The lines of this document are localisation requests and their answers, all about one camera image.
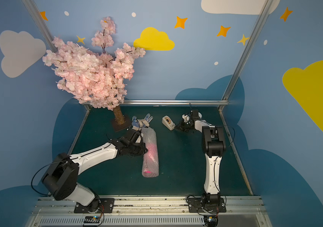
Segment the white tape dispenser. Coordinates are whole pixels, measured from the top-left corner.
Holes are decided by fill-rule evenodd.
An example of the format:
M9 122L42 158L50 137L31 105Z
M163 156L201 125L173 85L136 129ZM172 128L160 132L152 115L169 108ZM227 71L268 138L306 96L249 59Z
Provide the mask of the white tape dispenser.
M162 124L166 126L170 131L174 130L176 126L171 118L167 115L162 118Z

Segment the pink plastic wine glass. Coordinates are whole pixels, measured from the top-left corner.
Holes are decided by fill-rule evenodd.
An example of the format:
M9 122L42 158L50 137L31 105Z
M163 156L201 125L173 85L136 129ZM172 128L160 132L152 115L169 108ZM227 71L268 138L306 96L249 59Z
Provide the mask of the pink plastic wine glass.
M157 145L146 143L148 151L143 156L142 175L146 178L157 177L159 175L159 158Z

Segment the clear bubble wrap sheet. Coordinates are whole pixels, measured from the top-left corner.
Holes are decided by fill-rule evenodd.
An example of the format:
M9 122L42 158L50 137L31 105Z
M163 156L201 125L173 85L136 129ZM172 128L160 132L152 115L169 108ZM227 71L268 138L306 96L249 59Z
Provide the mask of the clear bubble wrap sheet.
M143 155L142 175L146 178L159 176L159 157L156 132L152 128L142 128L143 142L148 151Z

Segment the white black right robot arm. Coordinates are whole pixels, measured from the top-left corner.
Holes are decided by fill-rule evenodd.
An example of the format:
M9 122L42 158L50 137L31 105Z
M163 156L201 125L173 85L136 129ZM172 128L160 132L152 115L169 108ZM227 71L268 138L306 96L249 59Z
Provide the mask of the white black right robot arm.
M202 135L202 152L206 158L206 178L200 209L208 213L225 212L226 202L222 198L219 186L220 165L227 151L224 127L208 123L195 109L182 115L182 120L176 128L184 132L195 130Z

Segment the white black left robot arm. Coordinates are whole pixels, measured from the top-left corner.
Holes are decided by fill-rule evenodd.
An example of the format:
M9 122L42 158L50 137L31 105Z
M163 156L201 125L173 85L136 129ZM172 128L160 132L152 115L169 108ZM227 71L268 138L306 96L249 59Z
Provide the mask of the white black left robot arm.
M88 213L102 211L100 197L90 188L78 183L78 176L86 170L120 156L141 156L148 152L144 142L144 133L140 130L129 129L125 135L94 149L67 155L61 153L52 163L45 165L46 172L41 178L41 183L49 191L50 196L61 201L69 199L77 205L83 206Z

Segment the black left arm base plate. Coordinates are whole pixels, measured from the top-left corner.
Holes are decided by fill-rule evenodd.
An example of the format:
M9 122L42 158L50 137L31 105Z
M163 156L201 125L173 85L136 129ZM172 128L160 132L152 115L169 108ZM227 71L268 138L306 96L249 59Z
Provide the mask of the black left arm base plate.
M114 198L95 198L88 206L76 203L74 213L94 214L94 213L112 213L114 207Z

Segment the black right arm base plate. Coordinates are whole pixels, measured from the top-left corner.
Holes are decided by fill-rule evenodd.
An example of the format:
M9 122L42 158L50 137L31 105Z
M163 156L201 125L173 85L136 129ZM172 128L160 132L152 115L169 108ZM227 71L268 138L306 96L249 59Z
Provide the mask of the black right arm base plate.
M187 196L190 213L226 213L226 204L220 194L203 194L201 197Z

